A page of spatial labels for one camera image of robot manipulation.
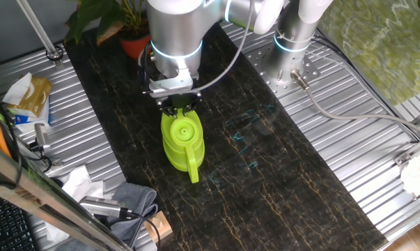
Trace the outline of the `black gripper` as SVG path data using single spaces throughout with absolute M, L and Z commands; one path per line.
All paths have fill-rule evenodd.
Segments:
M 200 95 L 174 95 L 157 98 L 156 103 L 159 111 L 163 114 L 176 117 L 178 109 L 182 109 L 183 115 L 187 116 L 196 109 L 201 100 Z

